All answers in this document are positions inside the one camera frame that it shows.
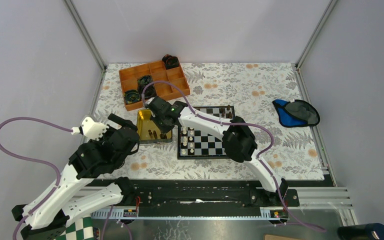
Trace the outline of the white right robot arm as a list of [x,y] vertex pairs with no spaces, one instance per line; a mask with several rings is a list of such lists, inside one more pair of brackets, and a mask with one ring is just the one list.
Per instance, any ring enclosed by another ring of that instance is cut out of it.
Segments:
[[246,123],[241,117],[221,118],[193,108],[187,101],[175,101],[173,104],[161,97],[152,97],[144,103],[152,112],[151,120],[163,132],[175,126],[194,128],[210,134],[222,141],[227,157],[237,163],[245,164],[267,191],[267,201],[273,206],[281,205],[286,199],[288,189],[285,180],[276,174],[262,157],[256,137],[251,127],[258,125]]

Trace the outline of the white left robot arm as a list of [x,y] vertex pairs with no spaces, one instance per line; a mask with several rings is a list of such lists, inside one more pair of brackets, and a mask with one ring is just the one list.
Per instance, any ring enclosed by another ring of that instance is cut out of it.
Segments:
[[120,127],[116,129],[87,116],[79,127],[69,129],[71,134],[81,134],[88,141],[69,157],[56,180],[39,197],[12,209],[14,219],[26,224],[20,231],[24,240],[53,240],[90,213],[110,205],[136,202],[136,190],[128,177],[119,177],[97,192],[73,199],[100,175],[121,168],[126,157],[139,149],[138,128],[130,120],[113,113],[108,120]]

